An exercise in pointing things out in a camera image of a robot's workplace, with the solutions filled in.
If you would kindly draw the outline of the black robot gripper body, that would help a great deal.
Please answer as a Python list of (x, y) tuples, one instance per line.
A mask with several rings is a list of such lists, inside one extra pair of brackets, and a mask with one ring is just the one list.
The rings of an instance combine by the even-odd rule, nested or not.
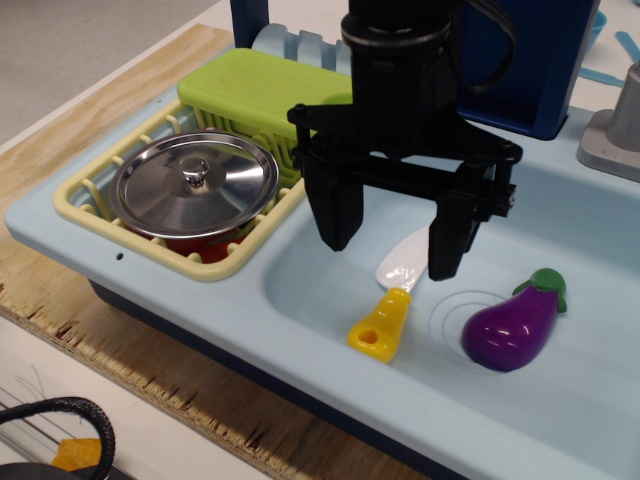
[(365, 186), (435, 201), (433, 180), (461, 164), (494, 167), (493, 215), (506, 216), (519, 146), (475, 127), (457, 110), (460, 1), (353, 1), (341, 23), (351, 50), (352, 102), (293, 107), (295, 160), (312, 144), (351, 152)]

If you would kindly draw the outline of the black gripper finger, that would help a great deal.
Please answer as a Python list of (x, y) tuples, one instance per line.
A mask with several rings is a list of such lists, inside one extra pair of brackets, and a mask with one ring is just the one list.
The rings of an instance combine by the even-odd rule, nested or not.
[(453, 278), (482, 222), (493, 215), (494, 167), (461, 164), (456, 171), (440, 171), (433, 180), (436, 217), (429, 228), (429, 278)]
[(342, 251), (360, 228), (364, 215), (363, 183), (352, 175), (361, 158), (351, 152), (312, 144), (304, 152), (302, 173), (306, 194), (321, 239)]

